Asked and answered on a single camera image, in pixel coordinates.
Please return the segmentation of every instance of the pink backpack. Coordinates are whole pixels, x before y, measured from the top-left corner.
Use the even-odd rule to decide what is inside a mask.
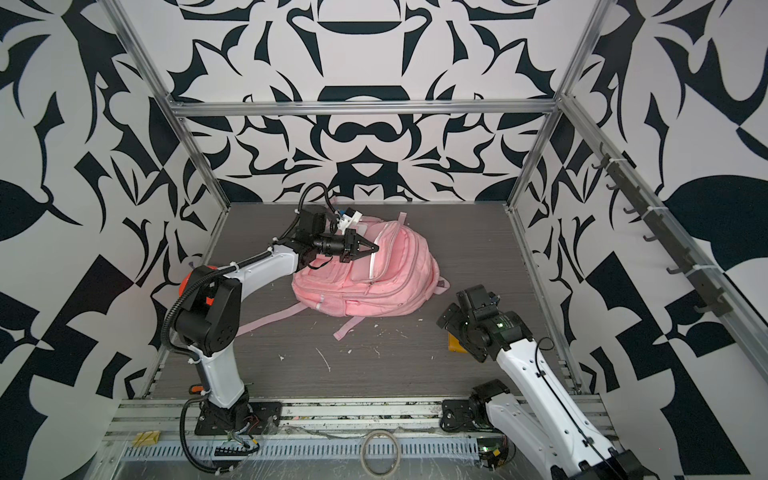
[[[300,304],[241,326],[238,335],[311,308],[331,316],[354,316],[338,332],[342,339],[367,316],[398,316],[416,311],[432,294],[450,286],[440,277],[427,241],[398,220],[363,217],[350,228],[379,246],[379,251],[341,263],[337,257],[318,256],[312,266],[293,274],[293,292]]]

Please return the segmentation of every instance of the gray floor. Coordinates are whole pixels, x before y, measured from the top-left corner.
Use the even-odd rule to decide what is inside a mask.
[[[210,263],[226,265],[263,251],[288,226],[294,208],[234,205]],[[451,289],[410,315],[367,318],[341,341],[333,333],[348,319],[314,310],[238,337],[237,365],[243,381],[253,383],[248,387],[251,396],[463,396],[494,378],[505,380],[517,392],[495,362],[477,363],[468,354],[449,352],[448,333],[435,325],[457,291],[482,283],[502,297],[502,310],[514,310],[522,317],[535,338],[547,335],[502,205],[359,205],[358,210],[385,220],[406,212],[406,223],[427,239]],[[290,277],[284,277],[243,302],[240,324],[294,303]],[[545,358],[559,375],[554,351],[546,352]],[[185,397],[194,383],[198,383],[197,374],[186,357],[171,355],[153,397]]]

